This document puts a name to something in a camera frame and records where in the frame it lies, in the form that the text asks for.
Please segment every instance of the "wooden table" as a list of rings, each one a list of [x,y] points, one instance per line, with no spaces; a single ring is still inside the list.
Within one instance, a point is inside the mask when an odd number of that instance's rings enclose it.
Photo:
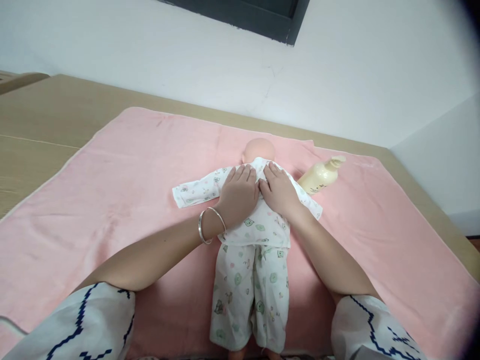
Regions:
[[[124,109],[143,107],[378,158],[446,245],[480,281],[480,253],[384,147],[196,106],[66,75],[0,95],[0,217],[58,172]]]

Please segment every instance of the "white wall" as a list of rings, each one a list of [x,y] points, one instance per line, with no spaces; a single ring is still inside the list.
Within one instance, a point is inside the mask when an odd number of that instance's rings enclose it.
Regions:
[[[289,47],[155,0],[0,0],[0,69],[391,147],[478,91],[448,4],[312,0]]]
[[[480,235],[480,93],[391,150],[464,235]]]

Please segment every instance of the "window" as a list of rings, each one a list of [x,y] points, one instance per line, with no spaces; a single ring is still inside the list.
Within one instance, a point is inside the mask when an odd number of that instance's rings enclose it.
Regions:
[[[159,0],[294,45],[310,0]]]

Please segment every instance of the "baby doll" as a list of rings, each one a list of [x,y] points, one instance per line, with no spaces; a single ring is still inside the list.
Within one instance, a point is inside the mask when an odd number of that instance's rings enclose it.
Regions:
[[[246,145],[242,162],[255,168],[257,180],[265,180],[264,168],[274,159],[273,144],[257,138]],[[224,167],[201,180],[175,187],[173,197],[178,207],[219,197],[231,169]],[[288,177],[300,201],[318,220],[320,205]],[[260,194],[252,214],[219,239],[222,245],[216,260],[210,340],[230,351],[239,351],[253,333],[259,347],[280,354],[285,346],[289,313],[289,223],[272,211]]]

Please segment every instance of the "baby pants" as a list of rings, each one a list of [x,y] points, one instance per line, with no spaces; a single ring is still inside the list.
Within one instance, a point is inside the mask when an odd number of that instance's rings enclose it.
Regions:
[[[213,286],[213,343],[238,351],[253,332],[259,347],[282,352],[289,315],[287,254],[287,248],[222,244]]]

